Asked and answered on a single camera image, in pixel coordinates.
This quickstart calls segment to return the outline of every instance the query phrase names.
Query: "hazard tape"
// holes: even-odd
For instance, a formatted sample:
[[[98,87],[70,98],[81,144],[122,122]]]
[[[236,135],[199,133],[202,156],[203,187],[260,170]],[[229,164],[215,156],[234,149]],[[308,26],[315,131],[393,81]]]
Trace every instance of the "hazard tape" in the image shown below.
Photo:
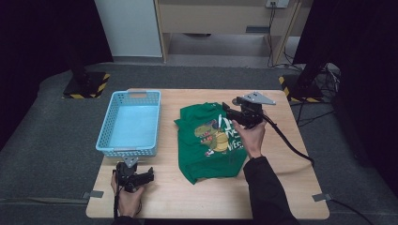
[[[111,77],[111,75],[108,73],[106,73],[103,76],[103,79],[99,86],[99,89],[97,90],[97,92],[95,94],[83,95],[81,93],[76,93],[76,94],[64,95],[64,98],[77,98],[77,99],[79,99],[79,98],[98,98],[102,94],[102,91],[105,89],[105,86],[109,80],[109,77]]]
[[[298,102],[324,102],[321,97],[291,97],[289,89],[283,77],[279,77],[279,83],[281,84],[282,90],[287,97],[288,101],[298,101]]]

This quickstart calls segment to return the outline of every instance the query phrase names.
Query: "white wall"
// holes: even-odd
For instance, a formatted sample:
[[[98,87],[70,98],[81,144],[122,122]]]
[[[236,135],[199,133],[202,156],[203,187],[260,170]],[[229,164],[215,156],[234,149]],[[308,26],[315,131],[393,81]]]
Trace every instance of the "white wall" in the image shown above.
[[[153,1],[95,2],[112,56],[162,57]]]

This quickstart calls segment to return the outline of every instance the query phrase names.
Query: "light blue basket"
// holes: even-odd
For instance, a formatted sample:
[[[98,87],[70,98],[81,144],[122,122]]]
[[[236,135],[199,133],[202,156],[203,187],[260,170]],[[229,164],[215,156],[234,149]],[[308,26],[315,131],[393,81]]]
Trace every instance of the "light blue basket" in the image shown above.
[[[161,113],[161,92],[112,94],[96,148],[108,158],[154,157]]]

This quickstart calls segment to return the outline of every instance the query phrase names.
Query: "electrical outlet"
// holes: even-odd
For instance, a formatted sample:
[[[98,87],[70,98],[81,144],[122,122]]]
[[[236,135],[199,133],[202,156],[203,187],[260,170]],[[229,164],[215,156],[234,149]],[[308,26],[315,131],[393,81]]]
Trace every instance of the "electrical outlet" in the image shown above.
[[[274,4],[276,8],[287,8],[289,0],[267,0],[266,8],[272,8],[272,4]]]

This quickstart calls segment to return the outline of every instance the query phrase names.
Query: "human hand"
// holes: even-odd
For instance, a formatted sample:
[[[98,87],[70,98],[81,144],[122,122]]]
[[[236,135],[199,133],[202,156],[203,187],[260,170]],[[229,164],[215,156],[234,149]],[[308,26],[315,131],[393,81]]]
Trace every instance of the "human hand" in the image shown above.
[[[264,135],[266,134],[266,123],[266,121],[263,121],[251,129],[245,129],[241,127],[236,120],[232,121],[249,158],[259,158],[263,156],[261,155],[261,145],[263,144]]]
[[[117,192],[117,184],[116,184],[116,175],[115,172],[112,175],[111,182],[112,189],[114,190],[114,195]],[[127,192],[124,188],[122,188],[119,192],[119,215],[127,216],[133,218],[139,211],[139,206],[141,202],[141,196],[145,191],[145,187],[141,186],[137,189],[137,191],[130,193]]]

